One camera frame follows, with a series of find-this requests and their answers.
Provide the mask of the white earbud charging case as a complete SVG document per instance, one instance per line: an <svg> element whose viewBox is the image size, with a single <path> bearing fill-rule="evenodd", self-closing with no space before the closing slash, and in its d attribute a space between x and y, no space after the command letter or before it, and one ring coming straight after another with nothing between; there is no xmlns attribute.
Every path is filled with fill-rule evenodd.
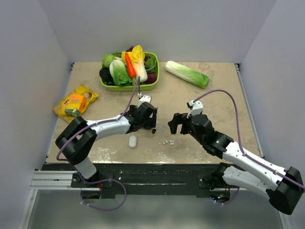
<svg viewBox="0 0 305 229"><path fill-rule="evenodd" d="M130 148L135 148L137 146L137 137L136 136L134 136L134 135L130 136L128 146Z"/></svg>

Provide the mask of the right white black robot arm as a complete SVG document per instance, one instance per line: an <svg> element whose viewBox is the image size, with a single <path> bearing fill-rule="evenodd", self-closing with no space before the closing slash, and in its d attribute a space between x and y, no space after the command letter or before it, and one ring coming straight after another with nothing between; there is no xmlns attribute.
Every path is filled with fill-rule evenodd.
<svg viewBox="0 0 305 229"><path fill-rule="evenodd" d="M285 169L245 150L229 136L216 131L204 114L188 117L187 113L175 113L168 122L171 134L176 134L178 125L182 126L182 135L191 135L207 153L232 163L216 170L219 181L263 196L286 215L293 213L305 192L299 170Z"/></svg>

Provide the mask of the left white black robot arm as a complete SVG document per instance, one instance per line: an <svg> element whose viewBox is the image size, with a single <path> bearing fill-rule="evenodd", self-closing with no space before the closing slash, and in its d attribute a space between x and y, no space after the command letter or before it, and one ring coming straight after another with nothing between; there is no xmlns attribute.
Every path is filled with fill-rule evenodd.
<svg viewBox="0 0 305 229"><path fill-rule="evenodd" d="M140 129L156 127L158 108L149 102L130 105L129 109L110 119L86 121L81 116L72 122L55 140L59 154L88 182L99 179L99 172L89 159L89 152L95 141L113 135L129 134Z"/></svg>

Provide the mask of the green plastic vegetable tray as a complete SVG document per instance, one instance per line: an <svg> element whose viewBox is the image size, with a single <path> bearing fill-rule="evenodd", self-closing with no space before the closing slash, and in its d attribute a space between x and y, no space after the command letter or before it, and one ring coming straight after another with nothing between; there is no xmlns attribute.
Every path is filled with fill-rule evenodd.
<svg viewBox="0 0 305 229"><path fill-rule="evenodd" d="M149 56L150 58L155 58L157 60L156 71L154 72L155 75L157 76L157 80L153 84L145 84L145 82L141 83L140 84L141 91L152 90L157 85L160 78L160 66L157 55L152 52L145 52L145 55ZM110 81L109 83L106 84L101 78L100 78L100 82L105 89L112 92L131 92L133 90L133 84L131 84L130 86L118 87L114 84L114 81Z"/></svg>

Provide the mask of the purple beet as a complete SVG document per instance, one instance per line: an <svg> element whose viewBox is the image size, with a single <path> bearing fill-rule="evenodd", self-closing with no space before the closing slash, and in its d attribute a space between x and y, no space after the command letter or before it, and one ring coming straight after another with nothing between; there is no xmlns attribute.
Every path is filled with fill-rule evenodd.
<svg viewBox="0 0 305 229"><path fill-rule="evenodd" d="M155 73L148 73L145 84L153 84L154 82L156 82L156 80L157 80L157 76L155 75Z"/></svg>

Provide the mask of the napa cabbage on table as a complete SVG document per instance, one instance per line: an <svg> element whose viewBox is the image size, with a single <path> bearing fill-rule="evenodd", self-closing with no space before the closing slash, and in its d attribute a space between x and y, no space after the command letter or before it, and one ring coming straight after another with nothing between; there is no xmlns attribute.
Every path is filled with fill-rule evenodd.
<svg viewBox="0 0 305 229"><path fill-rule="evenodd" d="M169 73L193 85L205 89L210 81L207 75L197 72L178 62L168 61L165 63L165 69Z"/></svg>

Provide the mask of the orange toy carrot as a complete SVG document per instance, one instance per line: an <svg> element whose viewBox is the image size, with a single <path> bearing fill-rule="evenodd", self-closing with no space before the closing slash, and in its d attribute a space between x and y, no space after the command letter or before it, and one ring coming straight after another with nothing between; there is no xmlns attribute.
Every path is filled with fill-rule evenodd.
<svg viewBox="0 0 305 229"><path fill-rule="evenodd" d="M131 77L131 78L135 78L136 77L136 71L132 65L132 62L131 62L131 59L128 55L128 52L125 53L125 61L126 61L126 64L127 64L127 71L128 71L128 75Z"/></svg>

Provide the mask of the dark green spinach leaves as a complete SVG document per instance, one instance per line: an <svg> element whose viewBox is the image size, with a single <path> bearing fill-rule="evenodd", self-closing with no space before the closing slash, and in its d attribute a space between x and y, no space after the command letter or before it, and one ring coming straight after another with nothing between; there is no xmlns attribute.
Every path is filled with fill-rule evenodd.
<svg viewBox="0 0 305 229"><path fill-rule="evenodd" d="M144 67L147 73L154 73L156 71L157 60L155 58L148 58L144 61Z"/></svg>

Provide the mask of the green white bok choy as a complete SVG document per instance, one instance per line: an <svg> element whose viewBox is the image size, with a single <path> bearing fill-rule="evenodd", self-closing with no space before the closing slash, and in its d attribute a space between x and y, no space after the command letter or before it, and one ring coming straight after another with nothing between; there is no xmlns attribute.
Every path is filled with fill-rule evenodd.
<svg viewBox="0 0 305 229"><path fill-rule="evenodd" d="M132 80L129 77L126 67L121 60L112 61L109 70L116 86L123 87L131 85Z"/></svg>

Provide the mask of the dark black vegetable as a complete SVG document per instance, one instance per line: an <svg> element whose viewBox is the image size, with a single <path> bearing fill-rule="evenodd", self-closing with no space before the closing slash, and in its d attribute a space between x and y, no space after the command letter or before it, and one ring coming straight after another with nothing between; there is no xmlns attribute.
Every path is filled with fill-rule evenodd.
<svg viewBox="0 0 305 229"><path fill-rule="evenodd" d="M101 68L99 71L99 75L106 84L109 83L110 81L113 81L109 68L105 68L105 67Z"/></svg>

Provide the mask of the yellow leaf cabbage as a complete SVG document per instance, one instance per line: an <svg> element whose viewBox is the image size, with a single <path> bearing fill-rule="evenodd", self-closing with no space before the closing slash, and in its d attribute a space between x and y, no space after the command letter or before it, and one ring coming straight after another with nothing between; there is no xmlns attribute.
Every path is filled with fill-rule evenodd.
<svg viewBox="0 0 305 229"><path fill-rule="evenodd" d="M126 62L125 54L128 54L131 64L136 72L136 79L140 77L140 83L145 82L148 79L147 72L144 66L145 54L143 52L141 45L136 45L131 51L123 51L121 53L121 58L124 63Z"/></svg>

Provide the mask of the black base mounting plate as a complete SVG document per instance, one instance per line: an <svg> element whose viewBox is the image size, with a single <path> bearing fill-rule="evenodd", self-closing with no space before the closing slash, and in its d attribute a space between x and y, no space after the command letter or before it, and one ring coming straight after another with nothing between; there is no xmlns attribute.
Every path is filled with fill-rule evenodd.
<svg viewBox="0 0 305 229"><path fill-rule="evenodd" d="M195 196L209 198L236 190L224 183L221 164L95 164L98 175L83 182L75 173L71 186L101 191L102 198L115 195Z"/></svg>

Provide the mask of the round green vegetable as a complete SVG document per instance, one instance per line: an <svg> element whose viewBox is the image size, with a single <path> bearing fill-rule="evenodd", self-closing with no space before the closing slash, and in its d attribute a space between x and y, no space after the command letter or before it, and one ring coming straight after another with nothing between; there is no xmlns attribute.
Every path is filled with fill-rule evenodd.
<svg viewBox="0 0 305 229"><path fill-rule="evenodd" d="M112 54L106 54L102 58L102 64L104 67L109 68L110 64L116 60L116 57Z"/></svg>

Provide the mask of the orange green small box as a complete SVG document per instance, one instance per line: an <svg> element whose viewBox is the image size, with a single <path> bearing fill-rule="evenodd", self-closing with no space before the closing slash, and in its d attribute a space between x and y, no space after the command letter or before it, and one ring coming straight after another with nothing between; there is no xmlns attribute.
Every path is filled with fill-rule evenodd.
<svg viewBox="0 0 305 229"><path fill-rule="evenodd" d="M78 117L85 107L85 97L81 94L72 94L65 107L65 114L67 116Z"/></svg>

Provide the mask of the yellow snack bag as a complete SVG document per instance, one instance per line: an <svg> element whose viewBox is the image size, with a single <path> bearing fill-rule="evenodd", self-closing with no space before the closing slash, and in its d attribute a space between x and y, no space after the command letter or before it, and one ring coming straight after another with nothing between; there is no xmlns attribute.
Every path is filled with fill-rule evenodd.
<svg viewBox="0 0 305 229"><path fill-rule="evenodd" d="M74 118L73 116L67 116L65 114L65 107L68 103L68 100L70 99L70 96L72 94L81 94L85 97L85 107L81 113L81 115L87 110L87 108L99 97L99 94L90 90L88 87L84 85L80 85L76 89L74 89L71 93L69 93L64 99L62 99L53 109L55 114L66 121L67 123L70 123Z"/></svg>

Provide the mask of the aluminium front rail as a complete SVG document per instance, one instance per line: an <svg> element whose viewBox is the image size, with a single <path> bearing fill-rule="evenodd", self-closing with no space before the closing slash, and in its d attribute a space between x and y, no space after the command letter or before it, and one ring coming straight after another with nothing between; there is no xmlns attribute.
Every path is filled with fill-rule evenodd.
<svg viewBox="0 0 305 229"><path fill-rule="evenodd" d="M74 171L35 171L30 189L99 191L98 188L72 186L74 173Z"/></svg>

